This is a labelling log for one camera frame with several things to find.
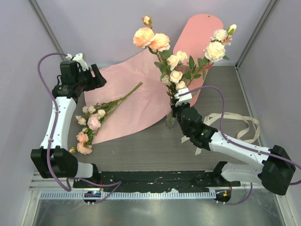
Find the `peach rose flower stem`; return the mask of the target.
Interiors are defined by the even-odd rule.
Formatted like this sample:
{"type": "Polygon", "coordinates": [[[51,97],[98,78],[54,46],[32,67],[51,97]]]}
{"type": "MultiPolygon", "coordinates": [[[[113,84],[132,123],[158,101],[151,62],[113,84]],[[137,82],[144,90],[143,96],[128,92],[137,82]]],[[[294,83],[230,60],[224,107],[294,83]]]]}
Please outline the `peach rose flower stem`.
{"type": "Polygon", "coordinates": [[[76,136],[77,146],[76,150],[83,155],[92,153],[92,141],[97,134],[98,130],[91,130],[88,127],[84,127],[81,132],[76,136]]]}

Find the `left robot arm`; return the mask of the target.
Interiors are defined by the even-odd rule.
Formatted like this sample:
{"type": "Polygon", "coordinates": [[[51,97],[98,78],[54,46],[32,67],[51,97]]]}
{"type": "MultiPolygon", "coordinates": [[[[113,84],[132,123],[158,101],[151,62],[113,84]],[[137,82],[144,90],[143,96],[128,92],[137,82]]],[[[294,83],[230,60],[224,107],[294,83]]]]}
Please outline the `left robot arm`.
{"type": "Polygon", "coordinates": [[[101,88],[106,79],[96,64],[85,68],[75,60],[60,63],[61,74],[58,83],[50,91],[52,113],[46,135],[38,149],[31,152],[31,160],[42,178],[53,178],[59,186],[71,191],[71,185],[64,185],[60,178],[84,178],[88,187],[99,185],[100,176],[94,173],[91,163],[81,163],[67,147],[71,118],[82,92],[101,88]]]}

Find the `pink small rose spray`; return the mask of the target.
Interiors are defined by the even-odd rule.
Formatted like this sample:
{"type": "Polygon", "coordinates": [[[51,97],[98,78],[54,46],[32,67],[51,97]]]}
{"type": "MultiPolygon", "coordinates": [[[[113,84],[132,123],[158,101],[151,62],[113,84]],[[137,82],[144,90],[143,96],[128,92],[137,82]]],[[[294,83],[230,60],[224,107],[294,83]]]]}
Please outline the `pink small rose spray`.
{"type": "Polygon", "coordinates": [[[89,131],[92,131],[92,133],[96,133],[99,130],[99,127],[96,129],[91,129],[88,125],[89,118],[95,117],[98,120],[96,124],[102,124],[105,120],[107,120],[108,117],[110,117],[113,114],[113,112],[121,103],[123,103],[131,94],[133,94],[142,85],[143,83],[139,82],[129,93],[117,100],[113,100],[107,103],[98,103],[96,105],[91,106],[84,106],[82,108],[83,114],[75,116],[77,123],[83,126],[82,132],[88,133],[89,131]]]}

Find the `single green flower stem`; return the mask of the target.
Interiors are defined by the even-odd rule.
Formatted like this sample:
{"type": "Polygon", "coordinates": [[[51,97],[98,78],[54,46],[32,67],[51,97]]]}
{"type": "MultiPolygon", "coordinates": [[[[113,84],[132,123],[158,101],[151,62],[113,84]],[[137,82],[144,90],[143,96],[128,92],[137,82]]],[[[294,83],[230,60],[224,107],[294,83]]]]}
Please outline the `single green flower stem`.
{"type": "Polygon", "coordinates": [[[138,29],[133,37],[133,43],[142,49],[147,48],[150,53],[157,57],[154,62],[160,70],[160,81],[167,87],[167,95],[172,98],[173,85],[170,81],[171,66],[167,63],[167,58],[171,56],[170,39],[163,33],[155,33],[152,28],[152,18],[148,15],[142,17],[144,27],[138,29]]]}

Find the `white peony flower stem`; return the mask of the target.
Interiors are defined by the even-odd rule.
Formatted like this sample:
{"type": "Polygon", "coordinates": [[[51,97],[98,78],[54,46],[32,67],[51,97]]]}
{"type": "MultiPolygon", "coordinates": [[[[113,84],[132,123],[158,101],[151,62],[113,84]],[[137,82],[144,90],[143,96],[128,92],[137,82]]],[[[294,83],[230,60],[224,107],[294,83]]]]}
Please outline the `white peony flower stem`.
{"type": "Polygon", "coordinates": [[[214,63],[223,59],[229,60],[226,56],[225,46],[231,45],[232,36],[237,30],[236,24],[231,24],[226,30],[218,29],[213,32],[210,38],[210,43],[204,50],[204,57],[197,59],[195,63],[192,56],[189,57],[188,66],[189,70],[185,73],[188,84],[187,87],[192,83],[193,80],[202,77],[205,79],[206,70],[210,69],[214,63]]]}

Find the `purple pink wrapping paper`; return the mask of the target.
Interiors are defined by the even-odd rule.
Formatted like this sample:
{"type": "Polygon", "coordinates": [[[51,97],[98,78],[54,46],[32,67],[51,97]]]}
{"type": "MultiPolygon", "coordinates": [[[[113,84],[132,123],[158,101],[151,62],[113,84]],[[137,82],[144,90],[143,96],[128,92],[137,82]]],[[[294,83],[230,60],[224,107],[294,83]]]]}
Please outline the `purple pink wrapping paper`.
{"type": "Polygon", "coordinates": [[[107,103],[133,93],[102,123],[93,144],[134,134],[163,119],[171,111],[167,87],[148,50],[125,62],[100,69],[104,87],[84,93],[87,106],[107,103]]]}

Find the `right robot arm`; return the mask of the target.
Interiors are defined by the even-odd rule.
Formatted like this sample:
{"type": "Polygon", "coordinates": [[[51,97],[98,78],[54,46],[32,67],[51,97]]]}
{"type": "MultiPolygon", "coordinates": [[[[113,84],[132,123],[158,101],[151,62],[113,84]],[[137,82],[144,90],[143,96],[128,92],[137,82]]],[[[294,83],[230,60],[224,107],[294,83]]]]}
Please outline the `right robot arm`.
{"type": "Polygon", "coordinates": [[[202,116],[189,103],[179,103],[172,98],[171,109],[182,133],[199,149],[222,153],[243,162],[219,163],[212,174],[213,182],[223,186],[227,182],[244,181],[261,184],[268,191],[285,195],[296,171],[286,150],[256,146],[222,134],[203,123],[202,116]]]}

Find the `cream ribbon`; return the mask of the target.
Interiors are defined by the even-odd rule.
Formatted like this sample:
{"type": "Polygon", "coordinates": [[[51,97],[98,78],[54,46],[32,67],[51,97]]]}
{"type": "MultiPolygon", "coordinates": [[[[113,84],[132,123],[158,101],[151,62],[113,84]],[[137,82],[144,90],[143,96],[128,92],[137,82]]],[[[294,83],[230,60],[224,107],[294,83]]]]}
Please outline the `cream ribbon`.
{"type": "MultiPolygon", "coordinates": [[[[204,123],[216,126],[221,115],[221,113],[211,113],[205,116],[204,123]]],[[[225,122],[225,131],[227,134],[250,144],[258,140],[260,136],[260,122],[257,119],[230,112],[226,112],[223,119],[225,120],[223,122],[225,122]]],[[[204,149],[197,147],[195,155],[201,154],[202,150],[204,149]]]]}

